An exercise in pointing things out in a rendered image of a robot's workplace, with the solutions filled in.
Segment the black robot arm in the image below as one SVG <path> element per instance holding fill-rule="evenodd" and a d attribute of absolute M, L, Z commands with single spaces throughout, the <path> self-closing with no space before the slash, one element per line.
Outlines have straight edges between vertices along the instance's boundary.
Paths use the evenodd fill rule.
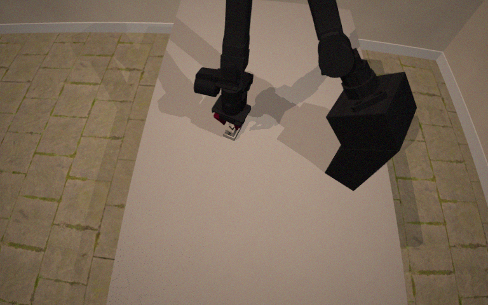
<path fill-rule="evenodd" d="M 370 107 L 388 96 L 368 61 L 352 49 L 343 33 L 336 0 L 308 0 L 318 43 L 321 75 L 340 78 L 353 112 Z M 237 104 L 241 112 L 254 75 L 245 72 L 249 58 L 252 0 L 226 0 L 226 17 L 220 68 L 202 67 L 194 81 L 194 92 Z M 354 56 L 354 57 L 353 57 Z M 362 60 L 362 61 L 361 61 Z M 222 82 L 223 79 L 223 82 Z"/>

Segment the grey numbered cube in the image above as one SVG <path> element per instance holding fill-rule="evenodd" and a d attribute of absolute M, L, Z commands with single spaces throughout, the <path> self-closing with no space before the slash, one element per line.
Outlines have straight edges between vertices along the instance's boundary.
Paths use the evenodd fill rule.
<path fill-rule="evenodd" d="M 237 132 L 236 128 L 233 124 L 229 123 L 226 127 L 226 134 L 234 137 L 235 133 Z"/>

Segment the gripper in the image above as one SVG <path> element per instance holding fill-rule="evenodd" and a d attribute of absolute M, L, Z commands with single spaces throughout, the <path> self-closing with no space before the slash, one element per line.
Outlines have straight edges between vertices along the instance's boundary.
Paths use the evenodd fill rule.
<path fill-rule="evenodd" d="M 242 98 L 241 98 L 242 100 Z M 243 111 L 241 112 L 241 100 L 237 104 L 227 104 L 222 100 L 221 104 L 221 95 L 217 99 L 216 103 L 212 107 L 212 113 L 214 112 L 214 118 L 220 121 L 223 125 L 226 122 L 234 124 L 236 130 L 241 128 L 242 124 L 244 124 L 245 119 L 248 113 L 251 111 L 251 106 L 246 104 Z"/>

